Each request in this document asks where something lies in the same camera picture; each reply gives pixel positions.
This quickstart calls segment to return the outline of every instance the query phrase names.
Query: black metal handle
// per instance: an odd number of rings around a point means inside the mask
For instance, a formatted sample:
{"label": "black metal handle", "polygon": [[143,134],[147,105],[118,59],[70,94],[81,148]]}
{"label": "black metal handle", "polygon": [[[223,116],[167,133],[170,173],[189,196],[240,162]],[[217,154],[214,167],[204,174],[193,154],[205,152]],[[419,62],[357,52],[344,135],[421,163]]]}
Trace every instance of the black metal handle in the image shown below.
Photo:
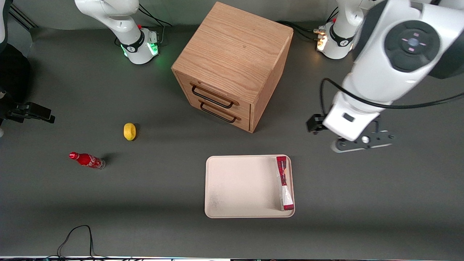
{"label": "black metal handle", "polygon": [[220,103],[220,102],[217,102],[217,101],[215,101],[215,100],[213,100],[213,99],[211,99],[211,98],[208,98],[208,97],[206,97],[205,95],[199,94],[199,93],[195,92],[195,89],[196,89],[196,88],[197,88],[197,86],[196,86],[196,85],[193,85],[193,87],[192,87],[192,92],[193,92],[193,94],[195,94],[195,95],[198,96],[198,97],[201,97],[201,98],[203,98],[203,99],[205,99],[205,100],[207,100],[207,101],[210,101],[210,102],[212,102],[212,103],[214,103],[214,104],[216,104],[216,105],[218,105],[218,106],[221,106],[222,108],[226,108],[226,109],[230,109],[230,108],[232,107],[232,105],[233,105],[233,102],[232,102],[232,101],[231,101],[231,103],[230,103],[229,105],[225,105],[225,104],[222,104],[222,103]]}
{"label": "black metal handle", "polygon": [[201,109],[202,111],[204,111],[204,112],[206,112],[206,113],[208,113],[208,114],[211,114],[211,115],[213,115],[213,116],[216,116],[216,117],[220,118],[221,120],[223,120],[223,121],[225,121],[225,122],[234,123],[235,120],[237,119],[237,117],[234,117],[232,120],[228,120],[228,119],[226,119],[226,118],[224,118],[224,117],[222,117],[222,116],[220,116],[220,115],[217,115],[216,113],[214,113],[214,112],[212,112],[212,111],[208,111],[207,109],[203,108],[203,105],[204,105],[204,104],[205,104],[204,102],[202,102],[202,103],[200,104],[200,109]]}

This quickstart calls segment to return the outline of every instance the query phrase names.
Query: wooden box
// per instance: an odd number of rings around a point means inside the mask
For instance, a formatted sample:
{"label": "wooden box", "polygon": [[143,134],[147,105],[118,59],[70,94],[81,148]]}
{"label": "wooden box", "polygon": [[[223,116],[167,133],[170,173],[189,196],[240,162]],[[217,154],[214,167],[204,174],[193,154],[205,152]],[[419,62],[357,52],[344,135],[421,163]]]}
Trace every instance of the wooden box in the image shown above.
{"label": "wooden box", "polygon": [[290,27],[216,2],[171,69],[193,107],[253,133],[292,36]]}

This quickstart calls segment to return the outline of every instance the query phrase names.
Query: black cable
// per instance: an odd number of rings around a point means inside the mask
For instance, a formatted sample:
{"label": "black cable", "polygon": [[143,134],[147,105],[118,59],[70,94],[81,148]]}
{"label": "black cable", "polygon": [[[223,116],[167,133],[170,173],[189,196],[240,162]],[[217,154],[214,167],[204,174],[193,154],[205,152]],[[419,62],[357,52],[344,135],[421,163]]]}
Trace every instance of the black cable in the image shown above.
{"label": "black cable", "polygon": [[303,31],[305,31],[305,32],[309,32],[309,33],[312,33],[312,32],[313,32],[313,30],[304,28],[304,27],[302,27],[302,26],[299,26],[299,25],[297,25],[297,24],[295,24],[295,23],[292,23],[292,22],[289,22],[289,21],[279,20],[279,21],[276,21],[276,22],[279,23],[279,24],[283,24],[283,25],[286,25],[286,26],[293,27],[293,28],[296,27],[296,28],[298,28],[298,29],[300,29],[300,30],[303,30]]}
{"label": "black cable", "polygon": [[115,44],[116,46],[118,46],[118,47],[121,47],[121,42],[119,42],[119,44],[118,44],[118,43],[116,43],[117,41],[119,41],[119,39],[118,39],[117,37],[115,37],[114,44]]}
{"label": "black cable", "polygon": [[64,257],[64,256],[57,256],[57,255],[50,255],[48,257],[12,257],[12,258],[0,258],[0,261],[143,261],[143,260],[154,260],[156,261],[158,258],[144,258],[144,259],[137,259],[134,257],[121,259],[121,257],[104,257],[104,258],[97,258],[92,256],[87,257]]}
{"label": "black cable", "polygon": [[[451,96],[451,97],[448,97],[448,98],[444,98],[444,99],[440,99],[440,100],[436,100],[436,101],[431,101],[431,102],[426,102],[426,103],[411,104],[411,105],[385,105],[385,104],[379,104],[379,103],[371,102],[371,101],[365,100],[365,99],[363,99],[361,97],[358,97],[358,96],[350,93],[349,91],[345,90],[343,87],[338,85],[333,80],[331,80],[329,78],[324,78],[324,79],[322,79],[321,85],[319,86],[319,98],[320,98],[321,106],[324,105],[322,89],[324,88],[324,82],[325,81],[330,82],[338,90],[346,93],[348,96],[350,96],[351,98],[353,98],[353,99],[355,99],[357,101],[360,101],[360,102],[365,103],[365,104],[370,105],[370,106],[379,107],[379,108],[383,108],[383,109],[416,109],[416,108],[424,108],[424,107],[439,105],[439,104],[443,104],[443,103],[448,103],[448,102],[458,100],[458,99],[461,99],[461,98],[464,97],[464,92],[462,92],[460,94],[457,94],[457,95],[454,95],[454,96]],[[326,115],[325,108],[321,107],[321,110],[322,110],[323,114]]]}
{"label": "black cable", "polygon": [[153,17],[153,15],[147,14],[146,12],[142,11],[141,9],[139,9],[139,10],[140,10],[140,12],[141,12],[142,14],[144,14],[144,15],[150,17],[150,18],[155,19],[155,21],[156,21],[160,26],[164,27],[164,24],[162,24],[158,19],[156,19],[155,17]]}
{"label": "black cable", "polygon": [[332,20],[332,18],[334,18],[336,15],[338,14],[338,12],[336,12],[334,15],[330,16],[329,19],[327,20],[327,23]]}
{"label": "black cable", "polygon": [[299,26],[299,25],[296,25],[296,24],[294,24],[294,23],[287,22],[287,21],[277,21],[277,23],[283,24],[283,25],[285,25],[285,26],[288,26],[288,27],[293,28],[293,30],[294,30],[295,32],[297,32],[297,33],[300,34],[301,36],[305,37],[306,39],[309,39],[309,40],[317,40],[317,39],[315,39],[315,38],[311,38],[311,37],[305,35],[305,34],[304,34],[303,32],[301,32],[299,29],[304,30],[304,31],[306,31],[306,32],[313,33],[312,30],[306,29],[306,28],[304,28],[304,27],[301,27],[301,26]]}
{"label": "black cable", "polygon": [[80,226],[77,226],[73,229],[71,229],[71,231],[69,231],[68,235],[66,236],[66,239],[64,240],[63,243],[61,243],[61,245],[58,247],[57,249],[57,256],[59,257],[63,257],[61,255],[61,250],[63,249],[63,246],[66,244],[66,242],[69,240],[69,237],[71,236],[71,233],[75,230],[75,229],[78,229],[78,228],[81,228],[81,227],[86,227],[88,230],[89,230],[89,234],[90,234],[90,248],[89,248],[89,254],[92,258],[96,258],[94,257],[95,255],[98,256],[96,253],[95,253],[95,250],[93,248],[93,237],[92,237],[92,230],[90,229],[90,227],[88,225],[80,225]]}
{"label": "black cable", "polygon": [[332,11],[332,13],[329,15],[329,18],[327,18],[327,21],[325,21],[326,23],[328,23],[330,21],[330,19],[335,16],[336,14],[335,11],[338,9],[338,7],[335,7],[335,9]]}
{"label": "black cable", "polygon": [[162,22],[162,23],[165,23],[165,24],[167,24],[167,25],[169,25],[169,26],[173,26],[173,25],[171,25],[171,24],[168,23],[168,22],[165,22],[165,21],[163,21],[163,20],[161,20],[161,19],[158,19],[158,18],[154,17],[146,8],[143,7],[143,5],[141,5],[141,4],[139,4],[139,5],[140,5],[140,7],[141,7],[143,10],[145,10],[145,12],[148,13],[148,14],[146,14],[146,15],[148,15],[148,16],[150,16],[151,18],[155,19],[157,22]]}

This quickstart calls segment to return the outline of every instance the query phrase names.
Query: yellow lemon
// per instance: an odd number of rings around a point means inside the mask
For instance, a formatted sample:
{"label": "yellow lemon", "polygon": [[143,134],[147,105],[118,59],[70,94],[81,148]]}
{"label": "yellow lemon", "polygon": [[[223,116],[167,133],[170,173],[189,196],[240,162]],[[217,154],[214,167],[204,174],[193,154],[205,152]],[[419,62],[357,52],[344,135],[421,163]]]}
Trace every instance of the yellow lemon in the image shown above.
{"label": "yellow lemon", "polygon": [[132,123],[126,123],[124,125],[124,138],[127,140],[135,139],[135,125]]}

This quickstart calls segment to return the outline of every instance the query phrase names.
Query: tray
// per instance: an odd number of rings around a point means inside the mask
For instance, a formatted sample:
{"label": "tray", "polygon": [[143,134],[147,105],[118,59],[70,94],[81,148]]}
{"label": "tray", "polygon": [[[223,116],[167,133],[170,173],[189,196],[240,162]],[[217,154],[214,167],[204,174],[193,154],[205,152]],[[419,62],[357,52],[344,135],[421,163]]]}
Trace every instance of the tray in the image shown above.
{"label": "tray", "polygon": [[[210,218],[291,217],[281,211],[277,156],[212,156],[206,161],[205,214]],[[292,195],[291,161],[287,185]]]}

